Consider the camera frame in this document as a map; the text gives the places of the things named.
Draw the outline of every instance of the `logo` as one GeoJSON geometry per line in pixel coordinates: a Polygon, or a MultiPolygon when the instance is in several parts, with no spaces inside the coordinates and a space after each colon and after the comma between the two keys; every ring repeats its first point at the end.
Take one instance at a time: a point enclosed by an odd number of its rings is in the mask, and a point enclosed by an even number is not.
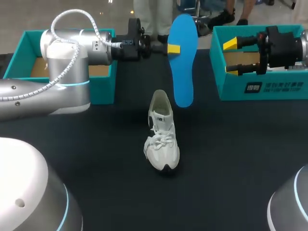
{"type": "Polygon", "coordinates": [[[134,40],[123,40],[122,45],[134,45],[134,40]]]}
{"type": "Polygon", "coordinates": [[[247,83],[245,88],[245,94],[246,93],[259,93],[262,87],[262,82],[252,82],[247,83]]]}

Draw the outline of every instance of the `robotic arm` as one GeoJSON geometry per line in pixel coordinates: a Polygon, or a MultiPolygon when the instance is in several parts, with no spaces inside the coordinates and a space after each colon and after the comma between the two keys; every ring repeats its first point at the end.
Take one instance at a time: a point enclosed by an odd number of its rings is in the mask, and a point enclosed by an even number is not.
{"type": "Polygon", "coordinates": [[[236,72],[238,75],[256,72],[257,75],[266,73],[270,68],[284,67],[288,69],[296,62],[302,62],[308,66],[308,35],[303,31],[299,38],[295,38],[292,32],[280,33],[277,26],[269,26],[265,32],[259,32],[257,36],[235,37],[224,43],[223,49],[236,50],[245,46],[258,45],[260,61],[257,64],[227,66],[227,72],[236,72]]]}
{"type": "Polygon", "coordinates": [[[109,32],[99,32],[94,19],[82,10],[69,10],[57,16],[51,29],[42,34],[40,47],[49,66],[49,84],[1,79],[0,121],[83,112],[90,106],[88,65],[138,61],[151,54],[150,38],[144,35],[139,19],[129,20],[127,35],[112,38],[109,32]],[[94,31],[55,30],[56,22],[70,13],[86,15],[94,31]]]}

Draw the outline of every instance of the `person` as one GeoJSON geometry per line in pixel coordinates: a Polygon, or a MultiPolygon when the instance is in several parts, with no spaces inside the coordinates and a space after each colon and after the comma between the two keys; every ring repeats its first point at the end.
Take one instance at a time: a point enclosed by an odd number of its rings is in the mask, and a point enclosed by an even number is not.
{"type": "Polygon", "coordinates": [[[172,25],[173,0],[156,0],[156,17],[150,10],[150,0],[134,0],[134,13],[140,18],[141,26],[145,34],[153,36],[157,33],[157,39],[161,43],[167,43],[170,27],[172,25]]]}
{"type": "MultiPolygon", "coordinates": [[[[244,8],[238,26],[248,25],[248,17],[256,3],[256,0],[244,0],[244,8]]],[[[222,26],[235,20],[235,0],[227,0],[226,8],[217,17],[212,18],[208,23],[208,28],[213,30],[215,26],[222,26]]]]}
{"type": "Polygon", "coordinates": [[[302,24],[304,29],[308,29],[308,0],[296,0],[294,11],[292,12],[292,24],[302,24]]]}

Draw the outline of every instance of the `cardboard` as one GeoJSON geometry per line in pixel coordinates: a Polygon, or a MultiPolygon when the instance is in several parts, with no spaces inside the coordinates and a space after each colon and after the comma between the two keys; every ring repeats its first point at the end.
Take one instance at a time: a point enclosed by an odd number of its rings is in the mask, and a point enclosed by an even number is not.
{"type": "Polygon", "coordinates": [[[224,52],[223,56],[227,66],[256,64],[260,61],[258,52],[224,52]]]}
{"type": "MultiPolygon", "coordinates": [[[[43,58],[38,57],[35,60],[35,63],[33,65],[32,71],[31,71],[31,77],[49,77],[49,71],[48,68],[46,68],[46,62],[43,58]]],[[[95,76],[108,76],[109,72],[109,66],[105,65],[90,65],[89,66],[89,75],[91,77],[95,76]]]]}

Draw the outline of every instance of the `white cable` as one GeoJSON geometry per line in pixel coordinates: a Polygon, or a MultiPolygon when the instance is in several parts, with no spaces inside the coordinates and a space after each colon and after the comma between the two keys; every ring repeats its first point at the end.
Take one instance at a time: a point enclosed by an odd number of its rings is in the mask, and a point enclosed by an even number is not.
{"type": "Polygon", "coordinates": [[[16,96],[10,96],[10,97],[0,97],[0,102],[22,100],[22,99],[26,99],[26,98],[30,98],[32,96],[38,95],[38,94],[50,89],[52,86],[56,85],[63,78],[63,76],[65,76],[67,74],[67,72],[72,68],[72,66],[74,65],[74,63],[75,63],[75,61],[78,57],[79,51],[80,51],[79,43],[75,40],[60,38],[59,36],[57,36],[57,34],[54,31],[56,23],[60,20],[60,18],[62,18],[63,16],[65,16],[67,14],[70,14],[70,13],[81,13],[81,14],[84,14],[85,16],[87,16],[92,23],[92,26],[94,28],[94,31],[95,31],[97,38],[101,41],[102,44],[104,44],[105,46],[108,46],[108,47],[113,47],[113,48],[118,48],[118,49],[122,48],[121,42],[108,42],[108,41],[102,39],[93,17],[88,12],[83,11],[83,10],[78,10],[78,9],[72,9],[72,10],[64,11],[61,14],[59,14],[54,19],[54,21],[52,22],[51,33],[56,38],[55,41],[76,44],[76,50],[75,50],[75,53],[73,55],[71,62],[67,65],[67,67],[64,69],[64,71],[55,80],[46,84],[44,87],[42,87],[38,90],[29,92],[29,93],[24,94],[24,95],[16,95],[16,96]]]}

